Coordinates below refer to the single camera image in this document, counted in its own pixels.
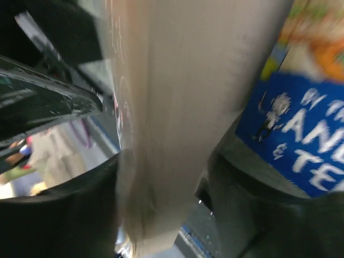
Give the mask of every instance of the cartoon illustration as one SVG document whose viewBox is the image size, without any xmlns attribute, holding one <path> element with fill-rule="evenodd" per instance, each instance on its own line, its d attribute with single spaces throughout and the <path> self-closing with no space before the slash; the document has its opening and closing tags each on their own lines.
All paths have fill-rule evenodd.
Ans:
<svg viewBox="0 0 344 258">
<path fill-rule="evenodd" d="M 342 0 L 295 0 L 278 43 L 262 73 L 280 70 L 315 81 L 344 82 L 344 5 Z"/>
<path fill-rule="evenodd" d="M 283 124 L 276 125 L 280 120 L 280 116 L 287 113 L 290 107 L 290 97 L 286 92 L 278 95 L 276 98 L 273 98 L 271 101 L 272 107 L 271 111 L 265 111 L 262 109 L 262 103 L 265 99 L 266 92 L 264 93 L 261 101 L 259 102 L 258 109 L 261 113 L 266 115 L 266 120 L 262 126 L 258 129 L 257 133 L 252 136 L 252 139 L 261 142 L 263 139 L 267 138 L 273 130 L 280 129 Z"/>
<path fill-rule="evenodd" d="M 273 151 L 274 160 L 278 160 L 284 156 L 284 151 L 287 149 L 286 142 L 279 144 Z"/>
</svg>

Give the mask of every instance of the black plastic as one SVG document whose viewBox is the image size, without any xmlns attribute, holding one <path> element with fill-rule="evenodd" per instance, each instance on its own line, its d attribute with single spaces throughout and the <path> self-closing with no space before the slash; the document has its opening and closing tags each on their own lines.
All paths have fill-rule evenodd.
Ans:
<svg viewBox="0 0 344 258">
<path fill-rule="evenodd" d="M 73 1 L 25 0 L 27 11 L 71 66 L 102 59 L 97 19 Z"/>
<path fill-rule="evenodd" d="M 38 196 L 0 200 L 0 257 L 112 258 L 117 156 Z"/>
<path fill-rule="evenodd" d="M 100 113 L 96 94 L 0 56 L 0 146 Z"/>
<path fill-rule="evenodd" d="M 0 1 L 0 55 L 34 66 L 42 55 L 18 26 L 14 17 L 16 13 L 8 13 L 9 7 L 6 6 L 6 2 L 9 0 L 5 0 L 5 3 L 3 1 Z"/>
<path fill-rule="evenodd" d="M 339 258 L 344 193 L 301 199 L 271 188 L 217 153 L 210 193 L 225 258 Z"/>
</svg>

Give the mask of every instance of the colorful poster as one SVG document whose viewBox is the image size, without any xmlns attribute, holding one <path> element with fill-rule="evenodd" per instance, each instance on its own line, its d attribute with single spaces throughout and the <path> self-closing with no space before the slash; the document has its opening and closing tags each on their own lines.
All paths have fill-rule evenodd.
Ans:
<svg viewBox="0 0 344 258">
<path fill-rule="evenodd" d="M 295 1 L 235 133 L 309 196 L 344 189 L 344 1 Z"/>
</svg>

